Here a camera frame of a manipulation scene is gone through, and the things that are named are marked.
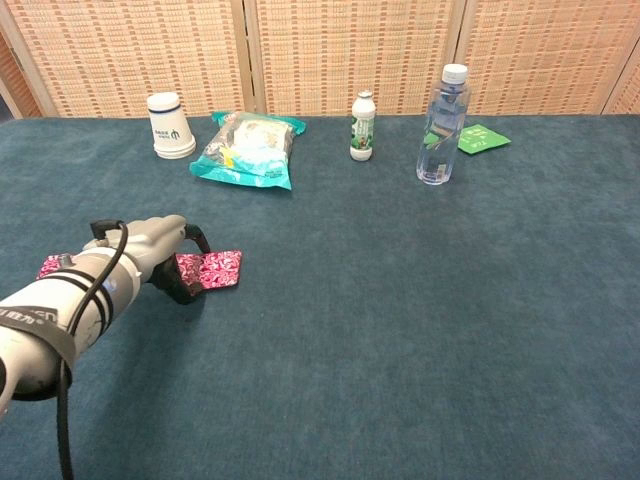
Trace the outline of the left black grey robot hand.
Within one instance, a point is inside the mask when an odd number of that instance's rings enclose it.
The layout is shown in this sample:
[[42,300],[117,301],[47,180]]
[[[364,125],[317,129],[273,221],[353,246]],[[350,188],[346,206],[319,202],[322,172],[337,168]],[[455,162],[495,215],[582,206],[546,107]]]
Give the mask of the left black grey robot hand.
[[186,240],[196,243],[204,254],[211,248],[200,227],[189,224],[180,215],[152,217],[135,220],[128,224],[110,220],[97,221],[91,225],[94,239],[85,244],[83,255],[114,257],[118,264],[132,277],[133,297],[144,283],[150,283],[165,292],[179,304],[193,302],[203,292],[199,282],[192,285],[182,279],[177,251]]

